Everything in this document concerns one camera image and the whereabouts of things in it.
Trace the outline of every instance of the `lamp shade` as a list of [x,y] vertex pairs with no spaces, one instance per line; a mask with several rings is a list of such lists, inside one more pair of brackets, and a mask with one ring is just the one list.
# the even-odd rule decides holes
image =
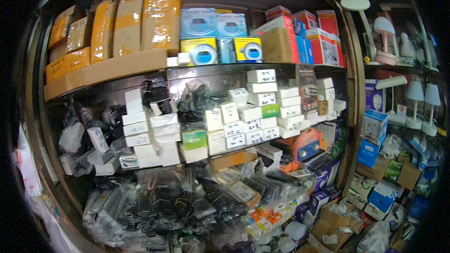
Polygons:
[[441,105],[439,98],[439,90],[436,84],[427,83],[427,90],[425,91],[425,102],[432,105]]
[[409,83],[406,97],[411,100],[424,100],[424,89],[422,88],[420,81],[412,80]]
[[374,31],[377,33],[386,33],[389,36],[395,35],[394,27],[385,17],[378,17],[374,21]]

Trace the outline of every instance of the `green box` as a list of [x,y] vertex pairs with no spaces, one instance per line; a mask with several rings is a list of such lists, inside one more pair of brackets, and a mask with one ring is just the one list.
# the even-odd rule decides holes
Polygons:
[[181,140],[183,141],[186,150],[208,146],[206,131],[202,129],[181,132]]
[[270,117],[280,115],[280,105],[279,104],[267,104],[261,107],[262,118],[268,119]]

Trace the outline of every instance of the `plastic bag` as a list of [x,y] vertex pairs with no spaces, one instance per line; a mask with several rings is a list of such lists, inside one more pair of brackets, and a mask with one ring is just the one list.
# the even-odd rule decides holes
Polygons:
[[376,222],[358,243],[357,253],[384,253],[389,246],[390,235],[389,222]]

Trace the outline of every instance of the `lamp base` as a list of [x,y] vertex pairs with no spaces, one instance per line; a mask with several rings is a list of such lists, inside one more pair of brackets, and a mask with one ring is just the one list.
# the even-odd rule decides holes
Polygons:
[[412,117],[406,117],[406,125],[409,128],[420,130],[422,128],[422,121],[420,119],[414,120]]
[[427,134],[427,135],[429,135],[431,137],[434,137],[434,136],[436,136],[436,133],[437,133],[437,127],[433,123],[430,125],[429,122],[424,122],[422,124],[422,131],[425,134]]

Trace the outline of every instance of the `pleated lamp shade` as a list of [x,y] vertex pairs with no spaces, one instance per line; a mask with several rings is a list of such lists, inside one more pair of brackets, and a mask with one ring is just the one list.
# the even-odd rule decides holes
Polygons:
[[412,80],[409,83],[406,97],[411,100],[424,100],[424,89],[422,88],[420,81]]
[[436,84],[427,83],[427,90],[425,91],[425,102],[432,105],[441,105],[439,98],[439,90]]

